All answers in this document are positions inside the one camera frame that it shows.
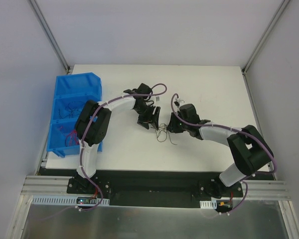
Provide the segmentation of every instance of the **robotic arm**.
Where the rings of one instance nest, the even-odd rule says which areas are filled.
[[[181,119],[192,124],[206,126],[196,127],[184,124],[174,113],[171,113],[168,131],[172,133],[187,131],[190,136],[199,140],[221,143],[228,146],[233,155],[234,163],[204,187],[205,192],[211,197],[220,198],[221,191],[226,187],[231,187],[245,177],[253,175],[271,161],[266,152],[254,140],[228,129],[213,127],[210,120],[200,120],[193,104],[186,104],[181,99],[177,99],[174,104],[177,106],[176,113]],[[256,137],[273,156],[272,151],[254,126],[248,125],[244,128],[235,129]]]
[[[84,167],[89,178],[91,178],[96,172],[97,149],[107,133],[112,114],[116,115],[123,111],[135,110],[139,114],[137,124],[145,127],[146,129],[149,129],[149,124],[151,124],[155,129],[158,129],[160,107],[147,105],[147,97],[124,98],[124,95],[150,94],[151,92],[152,88],[142,83],[137,89],[125,90],[121,99],[102,107],[97,113],[97,120],[92,122],[89,127],[84,139],[85,143],[83,145],[81,139],[91,116],[104,102],[96,103],[89,100],[85,104],[78,120],[75,123],[75,130],[77,131],[77,136],[80,139],[80,151],[84,148],[81,166]],[[77,173],[82,178],[85,178],[81,166],[78,167]]]

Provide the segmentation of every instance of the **white wall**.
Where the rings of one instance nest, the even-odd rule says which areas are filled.
[[[70,65],[247,62],[282,0],[38,0]]]
[[[0,239],[47,133],[55,76],[64,74],[25,0],[0,0]]]
[[[299,0],[291,2],[247,79],[299,218]]]

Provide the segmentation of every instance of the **blue plastic organizer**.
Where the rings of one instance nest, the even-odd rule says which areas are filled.
[[[46,151],[62,158],[80,153],[80,146],[75,145],[78,139],[74,139],[71,132],[88,100],[102,100],[100,77],[84,73],[56,78]]]

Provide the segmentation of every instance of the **blue storage box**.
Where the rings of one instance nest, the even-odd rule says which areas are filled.
[[[85,103],[102,100],[101,79],[93,73],[56,78],[47,151],[59,157],[80,153],[74,126]]]

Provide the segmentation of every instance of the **white table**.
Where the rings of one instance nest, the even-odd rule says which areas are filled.
[[[153,86],[165,83],[166,94],[156,103],[161,106],[159,123],[170,118],[170,99],[177,92],[196,107],[201,119],[227,126],[256,125],[247,90],[239,67],[162,66],[162,65],[75,65],[73,74],[93,72],[102,80],[103,100],[119,96],[140,83]],[[163,88],[155,88],[155,93]],[[187,132],[171,134],[160,143],[154,129],[136,124],[134,111],[112,116],[98,154],[98,169],[223,171],[233,163],[230,149],[211,141],[201,141]],[[49,153],[46,168],[77,168],[79,156],[59,158]]]

